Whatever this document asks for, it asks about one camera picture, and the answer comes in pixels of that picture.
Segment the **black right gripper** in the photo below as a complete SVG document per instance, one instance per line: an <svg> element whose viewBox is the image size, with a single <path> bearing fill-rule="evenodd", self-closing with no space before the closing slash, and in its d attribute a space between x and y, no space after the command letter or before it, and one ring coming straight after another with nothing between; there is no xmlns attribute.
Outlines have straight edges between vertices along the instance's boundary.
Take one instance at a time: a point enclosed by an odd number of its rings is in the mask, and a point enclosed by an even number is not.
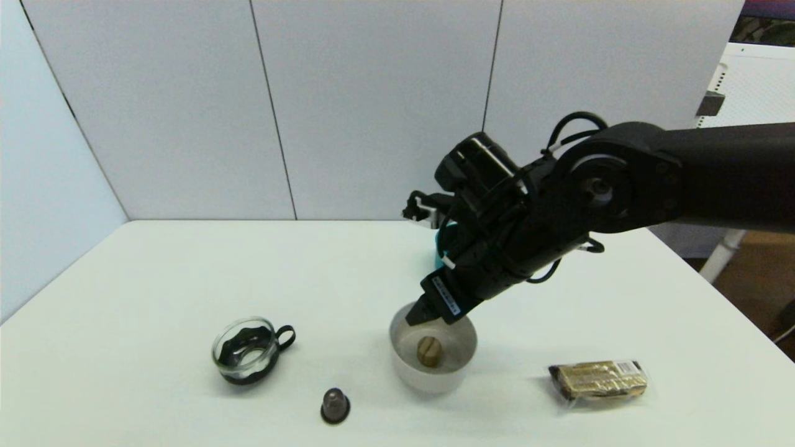
<svg viewBox="0 0 795 447"><path fill-rule="evenodd" d="M477 306L529 279L525 235L438 235L434 269L421 280L423 293L410 306L410 327L459 322Z"/></svg>

